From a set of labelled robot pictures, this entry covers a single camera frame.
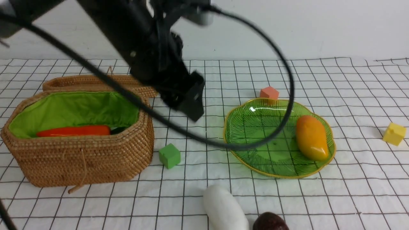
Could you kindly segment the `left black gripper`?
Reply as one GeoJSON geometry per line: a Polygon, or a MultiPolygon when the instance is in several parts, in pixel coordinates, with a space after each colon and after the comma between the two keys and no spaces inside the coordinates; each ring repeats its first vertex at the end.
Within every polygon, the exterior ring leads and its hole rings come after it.
{"type": "Polygon", "coordinates": [[[190,73],[182,60],[183,41],[170,32],[158,44],[150,44],[131,64],[130,73],[143,85],[153,87],[171,109],[196,122],[204,114],[204,78],[190,73]]]}

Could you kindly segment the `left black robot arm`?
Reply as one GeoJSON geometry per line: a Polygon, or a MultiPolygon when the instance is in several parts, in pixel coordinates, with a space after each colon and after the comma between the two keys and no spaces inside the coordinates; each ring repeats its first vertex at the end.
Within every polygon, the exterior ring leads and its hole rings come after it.
{"type": "Polygon", "coordinates": [[[142,85],[153,87],[171,108],[197,121],[204,114],[205,81],[182,60],[183,42],[171,26],[186,14],[184,0],[79,0],[78,3],[142,85]]]}

